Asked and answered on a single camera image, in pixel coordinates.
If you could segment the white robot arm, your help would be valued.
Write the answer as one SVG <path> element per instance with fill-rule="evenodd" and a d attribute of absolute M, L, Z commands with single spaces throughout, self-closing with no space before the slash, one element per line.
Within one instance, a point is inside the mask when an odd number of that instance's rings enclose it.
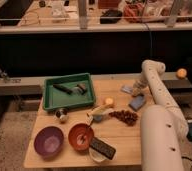
<path fill-rule="evenodd" d="M 184 139 L 189 129 L 180 107 L 160 78 L 166 66 L 144 60 L 141 68 L 133 89 L 149 87 L 155 102 L 140 119 L 142 171 L 184 171 L 179 139 Z"/>

